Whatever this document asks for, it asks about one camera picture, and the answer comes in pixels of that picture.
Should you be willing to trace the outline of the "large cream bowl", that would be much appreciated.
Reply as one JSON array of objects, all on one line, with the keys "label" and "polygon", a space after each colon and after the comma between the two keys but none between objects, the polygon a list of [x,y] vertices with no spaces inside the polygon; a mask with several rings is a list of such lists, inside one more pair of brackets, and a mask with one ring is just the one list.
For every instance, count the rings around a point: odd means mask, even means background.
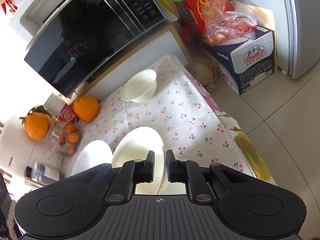
[{"label": "large cream bowl", "polygon": [[164,142],[161,136],[149,127],[135,128],[125,135],[113,154],[111,165],[121,167],[127,161],[145,160],[149,151],[155,153],[153,182],[137,184],[136,194],[158,194],[160,191],[165,175]]}]

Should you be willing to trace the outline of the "white swirl pattern plate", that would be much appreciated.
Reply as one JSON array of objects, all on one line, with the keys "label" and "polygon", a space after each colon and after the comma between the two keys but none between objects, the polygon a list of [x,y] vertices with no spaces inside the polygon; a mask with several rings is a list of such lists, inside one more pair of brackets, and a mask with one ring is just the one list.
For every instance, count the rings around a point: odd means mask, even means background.
[{"label": "white swirl pattern plate", "polygon": [[110,164],[114,148],[102,140],[90,142],[78,155],[72,169],[72,175],[78,174],[100,164]]}]

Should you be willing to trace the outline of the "small cream bowl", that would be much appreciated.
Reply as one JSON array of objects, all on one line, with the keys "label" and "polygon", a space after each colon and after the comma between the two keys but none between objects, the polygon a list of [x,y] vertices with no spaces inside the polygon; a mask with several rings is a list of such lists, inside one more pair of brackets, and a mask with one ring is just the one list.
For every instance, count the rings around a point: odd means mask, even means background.
[{"label": "small cream bowl", "polygon": [[124,101],[147,102],[157,89],[157,73],[152,69],[143,70],[127,81],[121,96]]}]

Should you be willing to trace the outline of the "glass jar of tangerines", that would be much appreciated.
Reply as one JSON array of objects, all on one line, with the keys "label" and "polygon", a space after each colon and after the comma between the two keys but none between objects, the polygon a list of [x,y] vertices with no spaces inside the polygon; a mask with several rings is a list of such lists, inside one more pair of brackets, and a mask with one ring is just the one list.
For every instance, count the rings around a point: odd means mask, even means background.
[{"label": "glass jar of tangerines", "polygon": [[53,120],[49,126],[46,140],[55,153],[73,155],[81,141],[81,130],[68,121]]}]

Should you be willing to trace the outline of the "cherry print tablecloth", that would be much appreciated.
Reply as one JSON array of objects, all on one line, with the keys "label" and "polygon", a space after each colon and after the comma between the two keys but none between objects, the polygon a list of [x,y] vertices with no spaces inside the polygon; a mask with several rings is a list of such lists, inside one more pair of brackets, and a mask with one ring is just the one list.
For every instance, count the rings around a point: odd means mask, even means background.
[{"label": "cherry print tablecloth", "polygon": [[177,159],[190,159],[203,167],[219,162],[253,176],[240,147],[181,70],[178,59],[167,55],[149,68],[157,72],[157,90],[150,100],[124,101],[121,97],[124,86],[120,86],[111,95],[103,96],[94,121],[79,122],[82,139],[76,153],[63,162],[66,175],[71,175],[78,154],[90,142],[102,140],[116,148],[133,129],[150,127]]}]

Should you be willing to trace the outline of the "large orange on table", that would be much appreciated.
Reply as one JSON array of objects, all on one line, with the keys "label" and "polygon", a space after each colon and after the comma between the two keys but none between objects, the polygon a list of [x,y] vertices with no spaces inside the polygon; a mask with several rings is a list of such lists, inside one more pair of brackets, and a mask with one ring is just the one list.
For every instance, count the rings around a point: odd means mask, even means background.
[{"label": "large orange on table", "polygon": [[73,102],[73,109],[83,122],[92,122],[98,115],[100,107],[97,99],[91,96],[82,96]]}]

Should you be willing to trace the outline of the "clear jar dark contents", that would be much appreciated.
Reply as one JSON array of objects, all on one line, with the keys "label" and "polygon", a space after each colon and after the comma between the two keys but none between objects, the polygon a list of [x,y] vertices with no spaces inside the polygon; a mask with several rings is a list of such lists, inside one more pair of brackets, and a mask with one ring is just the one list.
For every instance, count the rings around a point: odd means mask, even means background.
[{"label": "clear jar dark contents", "polygon": [[41,185],[47,186],[65,179],[65,175],[51,166],[36,161],[31,171],[31,179]]}]

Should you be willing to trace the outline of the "stack of paper cups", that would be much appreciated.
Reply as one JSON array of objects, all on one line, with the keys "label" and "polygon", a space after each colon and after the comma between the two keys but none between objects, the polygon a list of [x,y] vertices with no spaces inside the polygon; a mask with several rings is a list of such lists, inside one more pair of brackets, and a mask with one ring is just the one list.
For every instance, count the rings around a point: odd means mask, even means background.
[{"label": "stack of paper cups", "polygon": [[78,122],[72,107],[65,102],[60,94],[50,94],[43,106],[45,110],[59,121],[67,121],[73,124]]}]

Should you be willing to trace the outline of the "large orange on jar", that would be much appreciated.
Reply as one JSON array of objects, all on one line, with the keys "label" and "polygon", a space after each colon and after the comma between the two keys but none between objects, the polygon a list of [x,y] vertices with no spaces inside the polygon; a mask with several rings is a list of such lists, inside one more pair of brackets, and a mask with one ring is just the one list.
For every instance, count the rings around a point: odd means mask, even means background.
[{"label": "large orange on jar", "polygon": [[33,107],[26,116],[20,117],[27,136],[35,141],[43,140],[50,128],[52,115],[43,105]]}]

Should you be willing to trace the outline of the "dark Ganten water carton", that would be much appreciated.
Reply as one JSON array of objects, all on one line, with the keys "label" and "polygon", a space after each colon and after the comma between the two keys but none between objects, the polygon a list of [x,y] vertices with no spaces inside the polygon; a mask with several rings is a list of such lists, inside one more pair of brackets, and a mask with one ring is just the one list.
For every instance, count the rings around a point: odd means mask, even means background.
[{"label": "dark Ganten water carton", "polygon": [[245,36],[217,46],[203,42],[221,78],[241,95],[274,72],[274,34],[258,26]]}]

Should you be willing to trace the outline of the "cream air fryer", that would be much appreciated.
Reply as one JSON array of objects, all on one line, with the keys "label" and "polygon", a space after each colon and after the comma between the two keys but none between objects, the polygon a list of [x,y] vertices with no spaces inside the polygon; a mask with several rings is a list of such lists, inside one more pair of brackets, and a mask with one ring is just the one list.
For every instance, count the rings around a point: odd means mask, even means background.
[{"label": "cream air fryer", "polygon": [[41,187],[31,180],[29,168],[36,162],[49,167],[49,176],[64,179],[61,171],[63,156],[53,151],[50,141],[32,140],[18,118],[7,121],[1,133],[1,169],[12,175],[15,183],[33,188]]}]

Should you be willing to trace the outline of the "white wooden microwave stand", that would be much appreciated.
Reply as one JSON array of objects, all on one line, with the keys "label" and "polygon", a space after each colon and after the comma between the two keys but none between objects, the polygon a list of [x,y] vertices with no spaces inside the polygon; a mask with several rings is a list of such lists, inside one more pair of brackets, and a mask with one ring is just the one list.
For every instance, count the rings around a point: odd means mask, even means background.
[{"label": "white wooden microwave stand", "polygon": [[163,22],[143,34],[104,63],[73,93],[68,103],[79,96],[89,95],[103,100],[132,76],[149,67],[165,55],[175,55],[186,66],[191,58],[177,30],[171,23]]}]

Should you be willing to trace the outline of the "plastic bag of fruit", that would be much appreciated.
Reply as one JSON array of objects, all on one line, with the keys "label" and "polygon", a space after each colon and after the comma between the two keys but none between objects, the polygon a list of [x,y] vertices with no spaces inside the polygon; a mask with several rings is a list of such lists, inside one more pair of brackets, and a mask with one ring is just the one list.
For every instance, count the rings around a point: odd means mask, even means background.
[{"label": "plastic bag of fruit", "polygon": [[235,0],[210,0],[201,5],[201,10],[204,37],[212,46],[243,36],[258,25],[257,13]]}]

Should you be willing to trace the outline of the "black microwave oven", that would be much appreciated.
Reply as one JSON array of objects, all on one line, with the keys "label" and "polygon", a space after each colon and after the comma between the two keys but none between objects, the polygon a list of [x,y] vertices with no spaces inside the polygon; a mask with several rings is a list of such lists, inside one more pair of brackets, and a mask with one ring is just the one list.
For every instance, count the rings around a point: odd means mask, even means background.
[{"label": "black microwave oven", "polygon": [[24,59],[69,97],[116,53],[163,21],[155,0],[67,0],[46,20]]}]

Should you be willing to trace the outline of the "silver refrigerator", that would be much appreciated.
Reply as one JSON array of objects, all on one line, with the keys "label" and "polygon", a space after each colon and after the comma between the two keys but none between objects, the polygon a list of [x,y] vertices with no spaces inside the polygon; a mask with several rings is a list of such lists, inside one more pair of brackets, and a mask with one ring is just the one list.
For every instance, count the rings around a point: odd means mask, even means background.
[{"label": "silver refrigerator", "polygon": [[289,74],[300,78],[319,61],[319,0],[284,0]]}]

